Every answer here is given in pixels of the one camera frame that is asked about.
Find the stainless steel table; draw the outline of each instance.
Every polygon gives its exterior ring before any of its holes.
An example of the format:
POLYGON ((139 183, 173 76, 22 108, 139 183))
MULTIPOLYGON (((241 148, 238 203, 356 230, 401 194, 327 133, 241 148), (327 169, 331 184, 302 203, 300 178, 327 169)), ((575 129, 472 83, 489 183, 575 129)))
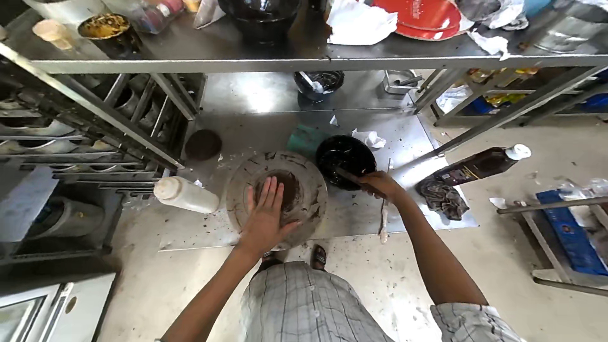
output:
MULTIPOLYGON (((197 116, 190 132, 201 128, 215 130, 223 140, 222 151, 219 156, 205 162, 186 160, 186 169, 179 175, 191 181, 200 180, 206 189, 221 195, 222 203, 218 212, 201 214, 200 222, 206 227, 172 226, 162 237, 161 251, 236 243, 238 232, 230 224, 224 203, 232 173, 255 153, 284 150, 298 125, 327 135, 351 134, 355 128, 358 131, 377 131, 387 140, 384 148, 372 149, 378 169, 385 170, 389 158, 392 159, 395 169, 391 174, 420 204, 433 228, 477 226, 470 211, 459 222, 431 212, 424 199, 412 189, 419 180, 446 166, 447 162, 444 158, 431 158, 416 165, 408 164, 432 151, 434 140, 419 118, 411 115, 413 106, 409 97, 380 98, 373 91, 382 80, 381 73, 347 72, 346 89, 335 94, 335 101, 316 106, 304 105, 301 101, 298 105, 297 90, 295 85, 290 85, 293 81, 289 82, 292 74, 210 74, 202 101, 204 110, 197 116), (351 100, 340 100, 342 96, 350 96, 351 100), (330 125, 334 115, 340 127, 330 125)), ((328 186, 328 197, 325 219, 311 239, 378 233, 381 200, 361 191, 347 192, 333 186, 328 186)), ((387 230, 389 233, 406 231, 392 205, 389 206, 387 230)))
POLYGON ((488 55, 467 35, 420 41, 394 33, 372 46, 327 44, 328 27, 304 1, 285 45, 244 44, 241 33, 226 17, 196 30, 192 28, 193 15, 183 13, 158 35, 140 33, 143 59, 110 60, 86 41, 79 52, 54 49, 32 33, 32 26, 40 19, 37 14, 26 14, 6 26, 9 38, 4 44, 51 74, 538 68, 596 66, 606 64, 608 58, 606 51, 591 44, 583 44, 571 54, 540 49, 521 52, 517 45, 524 33, 500 29, 487 35, 509 39, 511 56, 503 61, 498 55, 488 55))

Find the foot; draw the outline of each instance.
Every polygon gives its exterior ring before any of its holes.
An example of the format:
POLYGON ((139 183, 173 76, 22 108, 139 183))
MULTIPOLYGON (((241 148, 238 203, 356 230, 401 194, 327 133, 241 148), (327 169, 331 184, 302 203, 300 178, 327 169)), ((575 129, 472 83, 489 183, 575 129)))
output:
POLYGON ((325 249, 319 245, 315 245, 313 248, 313 258, 310 262, 313 270, 325 271, 325 262, 327 261, 327 253, 325 249))

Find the red plate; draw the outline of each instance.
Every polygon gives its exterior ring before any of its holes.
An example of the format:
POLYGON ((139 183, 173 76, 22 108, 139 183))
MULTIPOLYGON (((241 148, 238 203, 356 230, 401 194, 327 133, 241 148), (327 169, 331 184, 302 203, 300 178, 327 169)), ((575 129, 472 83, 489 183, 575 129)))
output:
POLYGON ((426 31, 460 28, 460 11, 448 0, 374 0, 389 13, 398 12, 401 25, 426 31))
POLYGON ((397 30, 395 33, 418 40, 440 41, 454 37, 456 34, 458 34, 458 29, 458 27, 455 27, 453 29, 444 31, 431 31, 415 29, 413 27, 397 24, 397 30))

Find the mixing bowl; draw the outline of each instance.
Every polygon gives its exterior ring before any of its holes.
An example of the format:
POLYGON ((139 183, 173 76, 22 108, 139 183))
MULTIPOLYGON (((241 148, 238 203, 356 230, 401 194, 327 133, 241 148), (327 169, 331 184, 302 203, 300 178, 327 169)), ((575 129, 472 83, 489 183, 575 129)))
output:
POLYGON ((306 71, 306 75, 311 81, 321 83, 323 93, 315 92, 299 72, 294 72, 294 81, 302 95, 315 102, 326 100, 344 84, 342 71, 306 71))
POLYGON ((376 158, 361 141, 347 135, 336 135, 325 139, 315 156, 317 167, 325 179, 343 190, 359 190, 361 186, 336 173, 336 167, 361 177, 376 171, 376 158))
POLYGON ((219 0, 245 41, 272 44, 284 40, 302 0, 219 0))

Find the person's right hand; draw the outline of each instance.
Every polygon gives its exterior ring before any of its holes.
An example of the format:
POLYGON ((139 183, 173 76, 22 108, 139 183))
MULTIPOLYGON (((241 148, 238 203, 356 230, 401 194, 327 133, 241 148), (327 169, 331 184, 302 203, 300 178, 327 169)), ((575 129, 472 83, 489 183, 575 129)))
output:
POLYGON ((363 187, 363 190, 369 194, 373 194, 376 198, 384 198, 390 202, 394 202, 395 198, 405 192, 405 190, 397 183, 388 173, 377 171, 369 173, 363 177, 359 177, 359 181, 363 184, 369 184, 380 191, 370 190, 369 187, 363 187))

